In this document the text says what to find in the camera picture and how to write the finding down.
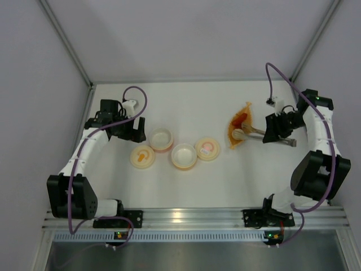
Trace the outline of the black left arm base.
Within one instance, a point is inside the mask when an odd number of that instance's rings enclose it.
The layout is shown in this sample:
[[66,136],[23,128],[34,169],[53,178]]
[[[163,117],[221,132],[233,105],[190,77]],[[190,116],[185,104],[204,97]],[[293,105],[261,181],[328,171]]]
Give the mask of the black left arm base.
[[126,209],[122,213],[124,219],[118,217],[105,217],[94,220],[93,228],[94,229],[126,229],[131,228],[133,224],[134,229],[142,228],[143,223],[143,211],[139,209]]

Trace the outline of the white steamed bun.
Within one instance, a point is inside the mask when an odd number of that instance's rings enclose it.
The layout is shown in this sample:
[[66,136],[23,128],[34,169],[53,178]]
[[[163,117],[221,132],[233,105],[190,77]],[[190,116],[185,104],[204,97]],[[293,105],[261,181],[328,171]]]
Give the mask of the white steamed bun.
[[244,131],[242,129],[234,129],[231,133],[232,138],[234,140],[240,141],[240,140],[244,140]]

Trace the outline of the stainless steel tongs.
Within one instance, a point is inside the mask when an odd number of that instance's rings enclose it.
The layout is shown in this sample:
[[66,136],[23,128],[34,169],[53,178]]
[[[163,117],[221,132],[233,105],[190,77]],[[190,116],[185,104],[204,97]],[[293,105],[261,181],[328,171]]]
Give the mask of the stainless steel tongs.
[[[244,140],[255,140],[255,141],[262,141],[263,136],[265,134],[265,131],[256,129],[248,124],[242,125],[242,130],[244,131]],[[272,142],[277,143],[279,145],[287,145],[290,147],[296,147],[297,146],[297,140],[292,138],[281,138],[278,142]]]

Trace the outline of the long red sausage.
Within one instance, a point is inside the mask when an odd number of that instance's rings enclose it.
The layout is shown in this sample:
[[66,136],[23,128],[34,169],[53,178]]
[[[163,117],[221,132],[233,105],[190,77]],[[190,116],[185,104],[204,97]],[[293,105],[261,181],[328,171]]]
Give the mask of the long red sausage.
[[242,113],[242,114],[238,115],[237,118],[235,118],[231,124],[234,127],[241,127],[242,123],[247,119],[247,117],[248,117],[247,113]]

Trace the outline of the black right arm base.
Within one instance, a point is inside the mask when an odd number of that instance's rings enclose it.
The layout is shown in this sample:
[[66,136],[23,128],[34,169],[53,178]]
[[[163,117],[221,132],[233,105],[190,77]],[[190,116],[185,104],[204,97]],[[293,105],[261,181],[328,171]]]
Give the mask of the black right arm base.
[[281,223],[285,227],[295,226],[295,221],[291,213],[281,213],[274,210],[265,209],[244,209],[243,221],[246,228],[267,228],[281,227]]

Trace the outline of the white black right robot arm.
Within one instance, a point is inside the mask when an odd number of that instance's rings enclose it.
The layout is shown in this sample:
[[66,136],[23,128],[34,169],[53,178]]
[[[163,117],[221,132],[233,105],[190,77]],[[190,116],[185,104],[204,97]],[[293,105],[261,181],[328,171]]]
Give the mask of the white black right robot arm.
[[292,173],[290,185],[263,201],[263,212],[286,219],[304,204],[315,201],[320,206],[335,197],[351,168],[343,158],[333,134],[333,101],[316,90],[301,93],[296,106],[286,112],[284,101],[271,97],[266,102],[275,112],[266,116],[263,143],[286,143],[292,132],[305,128],[309,151]]

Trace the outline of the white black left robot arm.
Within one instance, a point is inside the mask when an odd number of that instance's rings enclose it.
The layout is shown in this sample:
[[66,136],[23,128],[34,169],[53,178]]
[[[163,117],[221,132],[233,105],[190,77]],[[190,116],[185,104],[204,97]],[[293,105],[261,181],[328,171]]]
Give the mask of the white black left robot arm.
[[141,143],[146,140],[145,119],[134,128],[138,101],[103,99],[100,109],[85,123],[82,138],[66,166],[47,180],[52,215],[56,218],[90,220],[121,213],[117,199],[99,199],[91,186],[89,174],[98,163],[101,150],[112,137]]

